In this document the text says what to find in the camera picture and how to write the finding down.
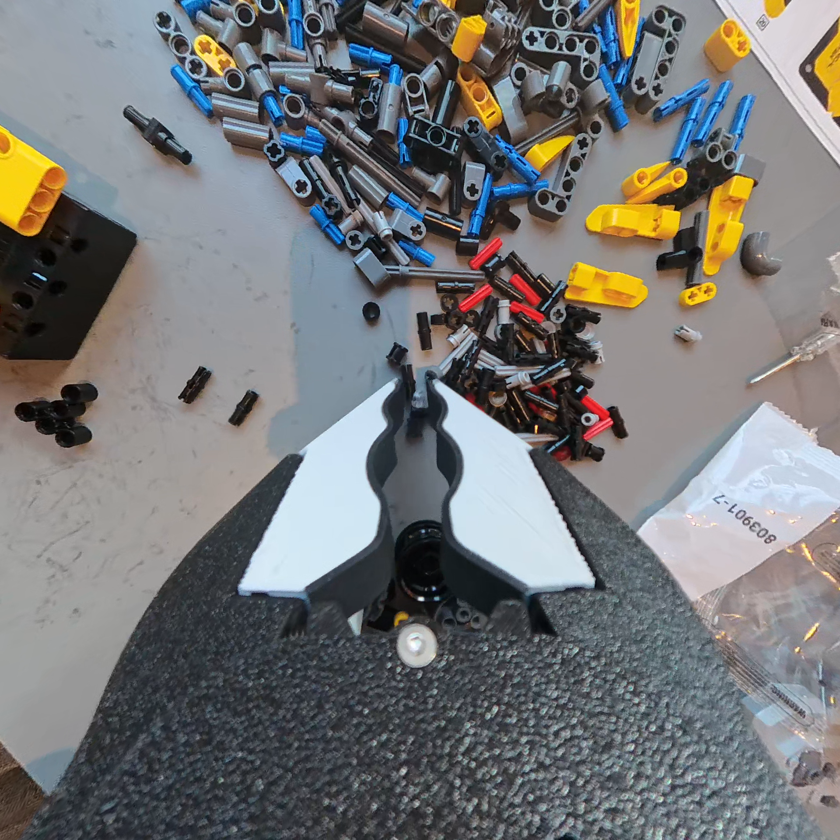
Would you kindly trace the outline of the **instruction booklet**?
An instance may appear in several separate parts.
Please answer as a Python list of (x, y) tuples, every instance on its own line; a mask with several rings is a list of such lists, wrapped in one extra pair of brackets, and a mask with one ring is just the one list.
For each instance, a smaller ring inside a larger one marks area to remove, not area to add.
[(838, 1), (717, 1), (752, 52), (838, 158)]

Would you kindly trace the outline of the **black wheel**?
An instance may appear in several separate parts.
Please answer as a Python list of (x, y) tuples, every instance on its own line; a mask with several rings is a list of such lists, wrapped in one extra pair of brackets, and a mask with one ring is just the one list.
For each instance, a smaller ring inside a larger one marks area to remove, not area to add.
[(439, 604), (451, 596), (442, 572), (442, 544), (442, 525), (436, 520), (416, 520), (397, 536), (395, 583), (413, 602)]

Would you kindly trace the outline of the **black long axle pin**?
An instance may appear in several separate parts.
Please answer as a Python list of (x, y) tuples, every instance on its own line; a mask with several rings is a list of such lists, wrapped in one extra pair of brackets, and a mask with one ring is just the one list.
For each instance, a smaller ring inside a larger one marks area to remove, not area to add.
[(171, 156), (183, 165), (189, 165), (192, 162), (192, 153), (182, 146), (174, 134), (158, 119), (146, 117), (131, 105), (123, 108), (122, 115), (154, 149), (165, 156)]

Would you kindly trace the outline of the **yellow toy vehicle model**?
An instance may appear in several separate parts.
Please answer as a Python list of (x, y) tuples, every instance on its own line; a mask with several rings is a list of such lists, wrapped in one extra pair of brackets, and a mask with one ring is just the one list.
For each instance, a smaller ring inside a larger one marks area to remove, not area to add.
[(65, 190), (67, 173), (1, 128), (1, 356), (69, 361), (137, 244)]

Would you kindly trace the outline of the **black multi-hole connector piece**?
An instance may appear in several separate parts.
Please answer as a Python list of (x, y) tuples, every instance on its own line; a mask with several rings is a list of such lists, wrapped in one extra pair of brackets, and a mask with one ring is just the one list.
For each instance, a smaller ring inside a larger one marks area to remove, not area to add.
[(82, 418), (98, 397), (94, 384), (70, 383), (61, 388), (58, 399), (20, 402), (14, 414), (18, 421), (33, 424), (39, 434), (52, 437), (59, 447), (77, 448), (92, 441), (92, 431)]

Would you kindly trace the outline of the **white-labelled plastic bag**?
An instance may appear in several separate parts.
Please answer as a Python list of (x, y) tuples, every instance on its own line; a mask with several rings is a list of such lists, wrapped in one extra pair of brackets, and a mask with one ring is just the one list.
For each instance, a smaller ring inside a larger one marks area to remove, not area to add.
[(799, 542), (838, 502), (838, 455), (765, 402), (638, 536), (695, 602)]

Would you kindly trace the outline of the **pile of small building parts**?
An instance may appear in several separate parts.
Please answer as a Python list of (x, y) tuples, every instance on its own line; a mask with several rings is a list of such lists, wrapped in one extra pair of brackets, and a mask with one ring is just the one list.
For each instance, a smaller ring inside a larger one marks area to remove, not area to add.
[(671, 98), (687, 17), (639, 2), (176, 2), (154, 29), (187, 99), (233, 146), (261, 152), (322, 235), (373, 288), (425, 279), (440, 312), (416, 315), (452, 350), (443, 382), (526, 445), (596, 463), (626, 439), (617, 406), (592, 396), (603, 362), (591, 308), (635, 309), (645, 281), (575, 262), (567, 278), (504, 246), (523, 203), (557, 224), (571, 210), (605, 129), (629, 112), (678, 115), (665, 161), (637, 168), (589, 234), (665, 243), (657, 271), (680, 273), (683, 308), (711, 301), (741, 251), (770, 276), (765, 233), (742, 217), (765, 171), (742, 149), (756, 97), (720, 125), (732, 81)]

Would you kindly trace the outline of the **grey desk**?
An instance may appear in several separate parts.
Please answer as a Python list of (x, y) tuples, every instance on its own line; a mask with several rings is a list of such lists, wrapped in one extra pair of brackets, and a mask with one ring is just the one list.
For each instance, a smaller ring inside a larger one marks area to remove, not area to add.
[[(154, 15), (172, 2), (2, 2), (2, 125), (62, 165), (68, 193), (131, 228), (131, 261), (71, 363), (2, 361), (2, 740), (52, 787), (91, 721), (146, 606), (182, 557), (275, 463), (392, 377), (385, 353), (411, 349), (434, 286), (379, 300), (261, 153), (234, 149), (170, 76)], [(645, 280), (632, 311), (606, 308), (595, 393), (617, 405), (627, 441), (607, 435), (600, 465), (575, 470), (637, 529), (680, 493), (763, 401), (838, 448), (834, 357), (744, 382), (814, 329), (835, 278), (838, 166), (755, 58), (733, 71), (737, 99), (758, 96), (743, 144), (766, 163), (744, 214), (784, 262), (755, 280), (734, 256), (717, 298), (685, 310), (680, 275), (653, 268), (641, 239), (589, 235), (585, 217), (620, 196), (640, 165), (662, 161), (678, 120), (632, 124), (598, 140), (569, 216), (527, 212), (511, 247), (566, 277), (584, 261)], [(192, 153), (184, 165), (123, 117), (158, 119)], [(212, 376), (178, 396), (198, 366)], [(70, 383), (99, 391), (82, 421), (92, 441), (61, 448), (14, 414)], [(259, 394), (240, 427), (228, 418)]]

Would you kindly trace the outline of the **crumpled clear plastic bag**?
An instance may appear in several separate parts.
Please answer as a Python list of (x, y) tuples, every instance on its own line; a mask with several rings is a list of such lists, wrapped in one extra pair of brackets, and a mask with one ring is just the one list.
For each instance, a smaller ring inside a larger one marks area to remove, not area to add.
[(695, 608), (789, 783), (838, 785), (838, 512)]

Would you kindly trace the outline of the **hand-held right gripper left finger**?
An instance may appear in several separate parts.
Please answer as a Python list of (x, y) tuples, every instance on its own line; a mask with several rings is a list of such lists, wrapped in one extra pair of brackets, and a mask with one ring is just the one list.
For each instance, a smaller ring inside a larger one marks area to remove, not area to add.
[(394, 575), (384, 484), (396, 466), (406, 388), (393, 379), (314, 438), (240, 581), (240, 594), (363, 611)]

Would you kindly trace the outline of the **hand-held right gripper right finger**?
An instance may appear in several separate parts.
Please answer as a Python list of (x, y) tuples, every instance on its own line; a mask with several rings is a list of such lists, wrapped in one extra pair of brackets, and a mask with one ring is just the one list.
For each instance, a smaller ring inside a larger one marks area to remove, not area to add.
[(448, 483), (439, 558), (451, 591), (488, 615), (502, 601), (595, 588), (532, 447), (441, 381), (426, 389)]

